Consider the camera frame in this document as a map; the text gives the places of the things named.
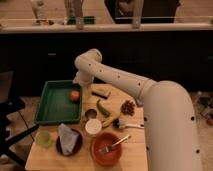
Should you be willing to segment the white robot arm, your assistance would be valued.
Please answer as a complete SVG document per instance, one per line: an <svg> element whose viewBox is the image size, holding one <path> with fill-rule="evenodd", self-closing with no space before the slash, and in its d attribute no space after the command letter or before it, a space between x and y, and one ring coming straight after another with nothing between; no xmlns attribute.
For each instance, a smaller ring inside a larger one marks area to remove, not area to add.
<svg viewBox="0 0 213 171"><path fill-rule="evenodd" d="M148 171L203 171L195 111L185 88L106 66L97 49L76 57L75 67L80 85L98 78L143 108Z"/></svg>

